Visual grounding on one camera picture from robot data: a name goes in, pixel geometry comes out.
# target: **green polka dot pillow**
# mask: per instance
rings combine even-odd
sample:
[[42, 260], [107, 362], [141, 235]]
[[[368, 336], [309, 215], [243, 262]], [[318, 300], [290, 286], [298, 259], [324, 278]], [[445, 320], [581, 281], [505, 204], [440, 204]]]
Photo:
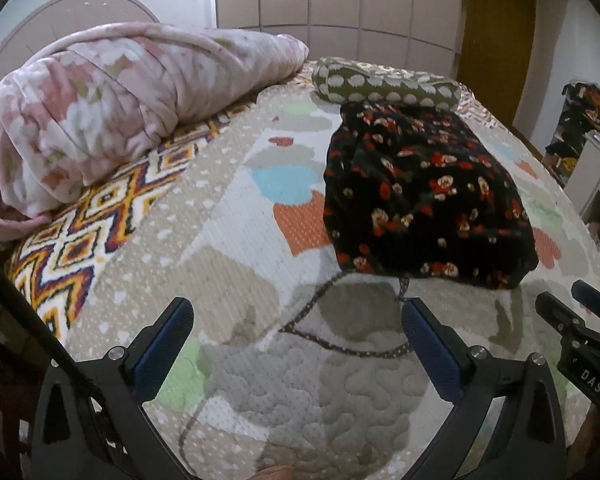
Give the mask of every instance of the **green polka dot pillow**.
[[341, 57], [323, 57], [312, 75], [317, 94], [332, 103], [370, 101], [453, 110], [457, 81], [429, 72], [410, 72]]

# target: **blue gripper pad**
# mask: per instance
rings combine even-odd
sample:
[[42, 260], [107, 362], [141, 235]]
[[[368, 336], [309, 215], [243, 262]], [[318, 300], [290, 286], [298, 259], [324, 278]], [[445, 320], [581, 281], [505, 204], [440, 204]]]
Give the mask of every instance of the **blue gripper pad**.
[[[424, 306], [426, 311], [419, 310], [418, 306]], [[429, 314], [429, 320], [423, 312]], [[464, 394], [461, 369], [458, 361], [436, 333], [448, 327], [440, 324], [420, 298], [411, 298], [403, 304], [401, 321], [404, 335], [407, 336], [440, 398], [458, 403]]]
[[571, 297], [600, 318], [600, 291], [578, 280], [571, 285]]
[[191, 303], [184, 298], [175, 298], [153, 326], [143, 329], [158, 328], [132, 370], [132, 394], [139, 404], [155, 399], [191, 334], [193, 319]]

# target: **pillow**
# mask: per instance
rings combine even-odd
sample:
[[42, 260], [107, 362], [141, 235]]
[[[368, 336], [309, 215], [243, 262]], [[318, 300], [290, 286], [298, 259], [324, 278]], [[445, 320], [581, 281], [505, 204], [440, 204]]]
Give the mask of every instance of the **pillow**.
[[332, 103], [383, 102], [454, 109], [460, 84], [428, 72], [388, 69], [341, 57], [323, 57], [312, 75], [315, 91]]
[[454, 113], [342, 105], [324, 224], [343, 270], [514, 288], [538, 265], [510, 174]]

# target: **folded black floral fabric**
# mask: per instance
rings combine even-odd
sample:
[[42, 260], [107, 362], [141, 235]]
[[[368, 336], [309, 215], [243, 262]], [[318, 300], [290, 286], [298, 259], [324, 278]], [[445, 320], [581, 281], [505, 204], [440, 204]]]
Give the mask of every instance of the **folded black floral fabric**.
[[370, 103], [340, 113], [324, 224], [343, 270], [514, 288], [536, 268], [512, 177], [458, 116]]

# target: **patchwork quilt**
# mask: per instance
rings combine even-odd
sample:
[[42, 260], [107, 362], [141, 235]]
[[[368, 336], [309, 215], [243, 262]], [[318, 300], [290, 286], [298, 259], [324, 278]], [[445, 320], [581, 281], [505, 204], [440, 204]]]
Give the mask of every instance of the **patchwork quilt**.
[[[569, 293], [577, 279], [600, 290], [600, 255], [541, 164], [467, 91], [458, 114], [515, 180], [540, 263], [513, 290], [427, 278], [407, 295], [468, 345], [542, 352], [572, 440], [589, 405], [555, 371], [558, 336], [534, 300], [549, 290], [600, 330]], [[200, 478], [291, 465], [295, 479], [400, 479], [450, 411], [400, 328], [398, 279], [345, 274], [325, 232], [322, 175], [340, 122], [309, 83], [261, 92], [112, 256], [70, 332], [75, 358], [98, 358], [174, 296], [191, 300], [193, 334], [145, 408]]]

